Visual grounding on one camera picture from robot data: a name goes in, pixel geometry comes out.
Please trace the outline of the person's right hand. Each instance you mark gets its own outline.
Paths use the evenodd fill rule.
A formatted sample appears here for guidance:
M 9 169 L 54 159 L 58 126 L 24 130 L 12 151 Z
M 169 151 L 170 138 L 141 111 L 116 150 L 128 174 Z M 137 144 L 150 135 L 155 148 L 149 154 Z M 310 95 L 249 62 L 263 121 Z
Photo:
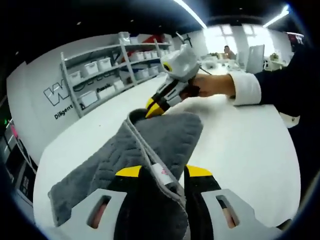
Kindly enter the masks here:
M 234 97 L 236 89 L 234 81 L 229 74 L 209 75 L 197 74 L 192 84 L 199 87 L 199 97 L 211 97 L 213 95 L 226 95 Z

